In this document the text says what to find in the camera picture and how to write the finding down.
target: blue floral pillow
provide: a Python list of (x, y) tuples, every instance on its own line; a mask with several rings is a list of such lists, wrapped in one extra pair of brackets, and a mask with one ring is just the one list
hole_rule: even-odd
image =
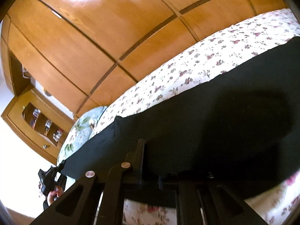
[(57, 165), (79, 150), (89, 140), (94, 127), (97, 125), (106, 108), (106, 106), (96, 107), (83, 114), (76, 121), (62, 145), (57, 158)]

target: metal screw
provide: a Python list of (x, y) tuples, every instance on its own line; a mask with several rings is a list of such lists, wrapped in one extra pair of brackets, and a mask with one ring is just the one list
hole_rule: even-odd
[(130, 163), (129, 163), (129, 162), (123, 162), (123, 163), (121, 164), (121, 167), (122, 167), (122, 168), (130, 168)]
[(212, 179), (214, 177), (214, 175), (211, 172), (208, 172), (208, 178)]
[(85, 173), (85, 176), (88, 178), (92, 178), (95, 176), (95, 172), (94, 171), (88, 171)]

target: bed sheet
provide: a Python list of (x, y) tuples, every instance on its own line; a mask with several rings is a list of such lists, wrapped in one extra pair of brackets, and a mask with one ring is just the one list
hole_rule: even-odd
[[(142, 112), (299, 35), (300, 25), (290, 9), (261, 14), (218, 31), (127, 90), (106, 109), (91, 137), (112, 123), (115, 116), (126, 117)], [(268, 224), (280, 225), (292, 211), (299, 194), (300, 175), (296, 173), (281, 185), (246, 202)], [(175, 225), (176, 210), (125, 200), (123, 223)]]

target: white floral fabric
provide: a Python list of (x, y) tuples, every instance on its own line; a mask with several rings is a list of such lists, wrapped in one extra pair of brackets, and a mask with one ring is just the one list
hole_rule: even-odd
[[(169, 60), (121, 95), (103, 113), (90, 138), (111, 124), (116, 116), (142, 112), (299, 35), (300, 25), (290, 9), (260, 14), (218, 31)], [(297, 182), (289, 179), (246, 201), (269, 225), (282, 224), (298, 200), (300, 176), (295, 175), (290, 179)], [(126, 200), (123, 223), (176, 225), (176, 210)]]

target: pillow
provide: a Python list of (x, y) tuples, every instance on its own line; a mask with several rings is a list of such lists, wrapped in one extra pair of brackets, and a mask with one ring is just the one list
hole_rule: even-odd
[(57, 158), (57, 165), (79, 150), (89, 140), (94, 127), (97, 125), (106, 108), (106, 106), (96, 107), (83, 114), (76, 121), (62, 145)]

